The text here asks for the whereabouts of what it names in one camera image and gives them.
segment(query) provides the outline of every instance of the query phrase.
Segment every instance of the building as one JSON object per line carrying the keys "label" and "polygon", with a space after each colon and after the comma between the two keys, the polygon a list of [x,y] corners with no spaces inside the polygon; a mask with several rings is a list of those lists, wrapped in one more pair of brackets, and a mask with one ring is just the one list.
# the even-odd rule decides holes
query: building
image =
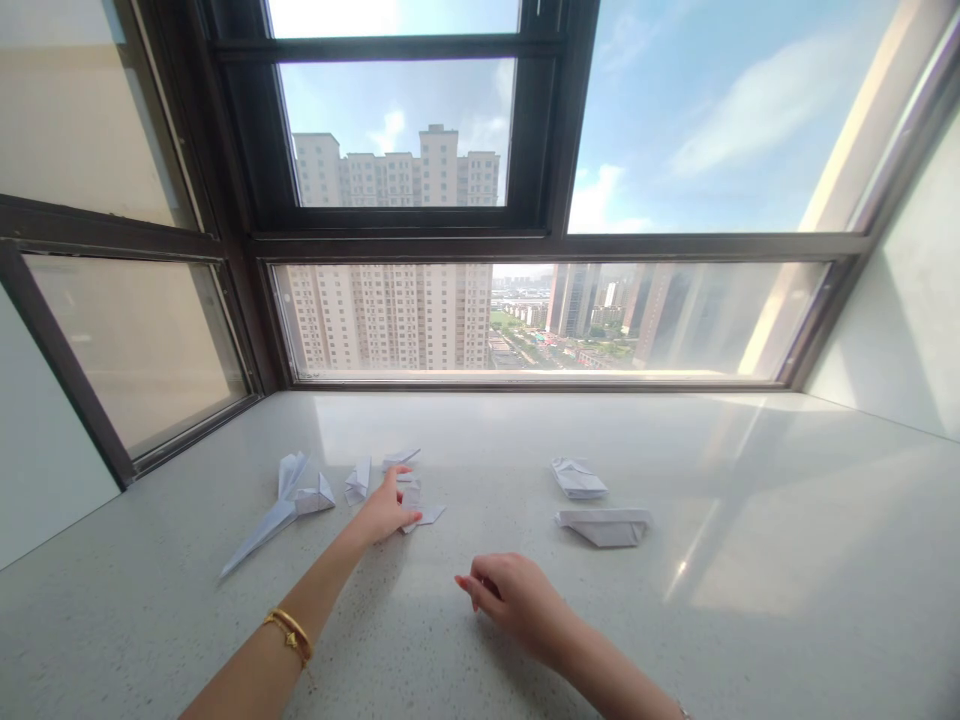
{"label": "building", "polygon": [[597,305],[593,308],[593,313],[591,313],[590,324],[604,327],[607,323],[611,322],[622,323],[624,312],[625,308],[616,305]]}
{"label": "building", "polygon": [[484,369],[491,275],[480,264],[285,266],[301,374]]}
{"label": "building", "polygon": [[457,154],[459,133],[443,125],[420,132],[420,157],[409,152],[347,153],[330,133],[294,133],[304,207],[494,206],[500,156]]}
{"label": "building", "polygon": [[[799,290],[822,272],[799,263],[659,263],[648,270],[649,282],[639,283],[646,297],[637,304],[642,318],[633,367],[741,375],[782,362],[768,355],[782,352],[799,312],[782,312],[781,298],[807,302],[809,294]],[[769,343],[778,333],[783,339]]]}
{"label": "building", "polygon": [[609,356],[603,353],[591,350],[590,348],[577,348],[574,351],[574,359],[590,370],[617,370],[616,363]]}
{"label": "building", "polygon": [[607,283],[603,291],[603,302],[597,302],[597,305],[603,307],[619,307],[624,304],[624,298],[627,294],[629,283],[624,280]]}
{"label": "building", "polygon": [[547,331],[560,337],[585,337],[590,331],[599,285],[599,263],[554,266]]}
{"label": "building", "polygon": [[547,303],[531,303],[525,305],[520,319],[527,324],[527,327],[535,327],[542,330],[547,326]]}

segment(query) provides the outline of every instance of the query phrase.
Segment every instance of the blue sky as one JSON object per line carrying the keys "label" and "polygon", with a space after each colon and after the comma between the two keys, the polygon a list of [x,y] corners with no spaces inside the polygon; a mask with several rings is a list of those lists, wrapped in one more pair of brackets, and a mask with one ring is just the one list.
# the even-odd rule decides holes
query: blue sky
{"label": "blue sky", "polygon": [[[281,37],[507,32],[517,18],[516,0],[270,5]],[[795,230],[896,5],[603,0],[571,230]],[[332,132],[344,153],[417,153],[429,123],[459,130],[461,155],[507,152],[510,60],[282,74],[291,129]]]}

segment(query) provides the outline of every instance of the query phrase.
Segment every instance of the white wall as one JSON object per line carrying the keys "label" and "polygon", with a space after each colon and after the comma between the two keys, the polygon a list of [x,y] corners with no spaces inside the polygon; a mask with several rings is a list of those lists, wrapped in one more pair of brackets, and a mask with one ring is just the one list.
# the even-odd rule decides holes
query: white wall
{"label": "white wall", "polygon": [[960,113],[871,259],[810,395],[960,441]]}
{"label": "white wall", "polygon": [[0,568],[119,494],[0,290]]}

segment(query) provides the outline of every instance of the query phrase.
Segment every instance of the black window frame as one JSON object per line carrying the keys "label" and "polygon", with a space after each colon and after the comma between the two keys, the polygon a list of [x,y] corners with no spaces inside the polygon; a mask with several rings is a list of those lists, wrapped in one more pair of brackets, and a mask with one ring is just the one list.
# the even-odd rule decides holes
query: black window frame
{"label": "black window frame", "polygon": [[[0,284],[117,487],[124,491],[276,391],[279,376],[274,365],[276,358],[267,351],[260,329],[263,306],[244,270],[242,243],[231,226],[224,224],[224,219],[231,215],[225,205],[228,199],[219,188],[204,182],[209,176],[206,168],[216,162],[207,151],[213,146],[208,138],[193,132],[198,124],[186,120],[189,105],[183,102],[179,86],[172,81],[170,58],[150,32],[150,28],[156,28],[156,16],[145,3],[115,0],[115,7],[126,38],[118,46],[120,58],[125,67],[135,71],[138,89],[157,132],[171,133],[170,147],[177,147],[177,152],[166,153],[165,160],[173,160],[171,172],[183,173],[190,194],[190,211],[197,218],[198,229],[0,194]],[[30,272],[24,259],[29,254],[196,263],[208,267],[220,290],[223,316],[243,368],[247,394],[199,419],[175,437],[131,457]]]}
{"label": "black window frame", "polygon": [[[435,391],[585,391],[585,392],[747,392],[799,390],[809,377],[830,330],[871,254],[936,147],[946,121],[960,103],[960,33],[957,24],[945,35],[928,64],[923,84],[892,139],[877,181],[862,203],[862,215],[844,232],[714,233],[714,234],[568,234],[567,225],[579,153],[600,0],[523,0],[522,16],[545,11],[568,24],[560,34],[516,36],[439,36],[417,38],[353,38],[276,41],[244,40],[244,33],[263,24],[264,0],[115,0],[128,37],[141,37],[143,47],[129,43],[124,51],[142,53],[133,63],[146,89],[158,87],[173,141],[179,147],[194,212],[201,230],[170,228],[65,206],[0,196],[0,282],[24,319],[47,362],[117,484],[125,489],[152,468],[197,442],[223,423],[279,390],[435,390]],[[221,28],[220,35],[211,27]],[[351,52],[411,52],[423,44],[446,53],[487,57],[491,47],[520,55],[517,49],[560,53],[562,66],[552,92],[550,135],[541,169],[537,222],[444,224],[438,208],[404,211],[405,225],[390,225],[370,214],[356,227],[337,228],[300,222],[277,228],[262,223],[250,200],[250,168],[246,164],[238,119],[229,100],[223,63],[251,66],[273,62],[271,53],[303,53],[312,58],[333,48],[341,60]],[[515,100],[514,114],[526,100]],[[282,114],[270,115],[282,124]],[[288,148],[278,156],[292,162]],[[215,268],[223,292],[224,312],[248,373],[250,394],[173,440],[131,459],[110,424],[92,386],[70,350],[26,263],[25,253],[112,257],[155,261],[202,262]],[[271,268],[279,263],[373,264],[444,262],[825,262],[829,269],[813,298],[779,375],[770,382],[653,383],[562,382],[525,384],[469,382],[301,382],[282,332],[274,302]]]}
{"label": "black window frame", "polygon": [[[232,120],[251,213],[248,231],[271,239],[464,237],[498,233],[542,237],[557,217],[555,178],[564,146],[579,123],[567,111],[582,105],[596,25],[596,0],[523,2],[516,33],[366,38],[274,39],[261,0],[202,3],[203,41]],[[507,197],[502,207],[300,207],[292,137],[278,64],[516,58]]]}

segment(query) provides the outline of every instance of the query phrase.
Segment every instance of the bracelet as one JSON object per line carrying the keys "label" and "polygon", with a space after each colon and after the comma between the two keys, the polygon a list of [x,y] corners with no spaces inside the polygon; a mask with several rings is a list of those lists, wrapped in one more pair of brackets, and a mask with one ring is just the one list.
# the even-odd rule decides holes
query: bracelet
{"label": "bracelet", "polygon": [[267,613],[267,617],[264,618],[262,624],[268,625],[270,623],[276,624],[277,627],[283,630],[285,636],[284,645],[293,648],[294,652],[300,656],[302,666],[306,667],[307,663],[310,662],[310,658],[313,657],[313,645],[310,643],[310,639],[303,631],[303,628],[300,627],[300,624],[280,608],[274,608]]}

